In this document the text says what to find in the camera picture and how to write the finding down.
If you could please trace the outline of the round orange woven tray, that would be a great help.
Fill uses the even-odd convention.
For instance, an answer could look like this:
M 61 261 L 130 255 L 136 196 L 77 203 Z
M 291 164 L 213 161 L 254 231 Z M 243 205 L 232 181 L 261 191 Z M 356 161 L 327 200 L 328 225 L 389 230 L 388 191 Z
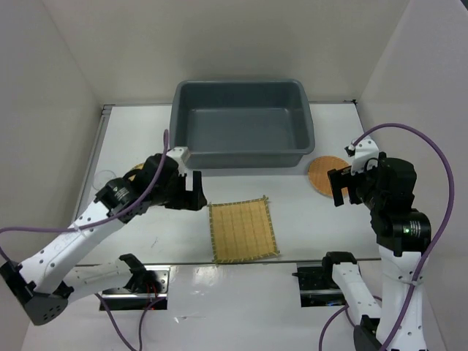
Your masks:
M 336 156 L 319 156 L 312 160 L 307 171 L 309 182 L 321 195 L 333 197 L 330 181 L 328 179 L 329 170 L 340 170 L 348 167 L 348 163 Z

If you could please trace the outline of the round green-rimmed bamboo tray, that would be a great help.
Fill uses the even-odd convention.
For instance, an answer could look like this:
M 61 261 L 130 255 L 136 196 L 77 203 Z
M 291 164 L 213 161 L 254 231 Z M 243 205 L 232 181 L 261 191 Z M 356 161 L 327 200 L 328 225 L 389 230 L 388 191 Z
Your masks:
M 135 165 L 131 170 L 124 174 L 124 178 L 133 181 L 135 176 L 143 169 L 143 163 Z

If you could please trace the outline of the rectangular bamboo mat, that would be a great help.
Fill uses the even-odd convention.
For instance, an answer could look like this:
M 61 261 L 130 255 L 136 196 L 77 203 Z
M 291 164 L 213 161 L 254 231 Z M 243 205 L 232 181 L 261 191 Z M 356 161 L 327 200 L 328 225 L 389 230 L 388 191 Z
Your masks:
M 214 263 L 245 263 L 279 255 L 268 197 L 208 205 Z

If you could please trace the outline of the clear plastic cup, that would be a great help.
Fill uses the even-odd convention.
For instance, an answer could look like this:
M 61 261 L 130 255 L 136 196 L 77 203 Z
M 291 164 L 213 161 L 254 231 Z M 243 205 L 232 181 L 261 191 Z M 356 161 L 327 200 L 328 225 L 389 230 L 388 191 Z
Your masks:
M 116 178 L 116 174 L 112 170 L 100 170 L 94 174 L 92 187 L 94 190 L 99 191 L 108 181 L 114 178 Z

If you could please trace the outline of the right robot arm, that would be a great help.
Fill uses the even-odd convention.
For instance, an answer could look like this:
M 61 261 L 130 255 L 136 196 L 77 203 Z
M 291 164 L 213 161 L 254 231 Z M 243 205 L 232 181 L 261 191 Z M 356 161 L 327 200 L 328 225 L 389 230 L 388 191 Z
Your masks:
M 426 350 L 422 319 L 423 277 L 416 268 L 431 243 L 427 216 L 412 207 L 417 175 L 412 163 L 384 153 L 366 161 L 363 171 L 329 170 L 335 205 L 347 189 L 352 204 L 370 210 L 382 261 L 382 300 L 376 302 L 349 252 L 328 252 L 320 278 L 344 295 L 354 325 L 356 350 Z

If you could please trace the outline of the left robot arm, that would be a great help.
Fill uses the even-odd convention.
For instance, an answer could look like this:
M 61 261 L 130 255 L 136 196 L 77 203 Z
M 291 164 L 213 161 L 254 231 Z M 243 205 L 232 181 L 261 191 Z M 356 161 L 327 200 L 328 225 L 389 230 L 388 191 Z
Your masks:
M 206 206 L 202 176 L 195 171 L 186 189 L 187 148 L 147 158 L 143 167 L 109 180 L 88 208 L 45 248 L 21 263 L 7 260 L 1 277 L 34 325 L 44 325 L 88 295 L 122 288 L 160 291 L 159 277 L 133 254 L 111 263 L 78 267 L 97 245 L 151 206 L 199 211 Z

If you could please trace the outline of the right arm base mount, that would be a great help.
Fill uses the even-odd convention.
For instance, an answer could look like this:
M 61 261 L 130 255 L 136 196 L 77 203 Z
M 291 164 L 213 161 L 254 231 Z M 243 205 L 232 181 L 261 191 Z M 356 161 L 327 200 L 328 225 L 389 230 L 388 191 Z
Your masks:
M 303 308 L 346 304 L 342 291 L 328 277 L 321 263 L 298 263 L 292 276 L 297 279 Z

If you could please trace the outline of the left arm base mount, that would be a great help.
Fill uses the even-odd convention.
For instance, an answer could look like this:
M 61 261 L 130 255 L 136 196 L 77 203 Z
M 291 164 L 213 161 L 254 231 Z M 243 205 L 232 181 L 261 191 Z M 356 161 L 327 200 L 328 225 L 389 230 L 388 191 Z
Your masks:
M 150 277 L 130 290 L 124 287 L 104 290 L 100 293 L 109 310 L 143 311 L 154 303 L 152 310 L 166 310 L 169 290 L 170 266 L 146 265 Z

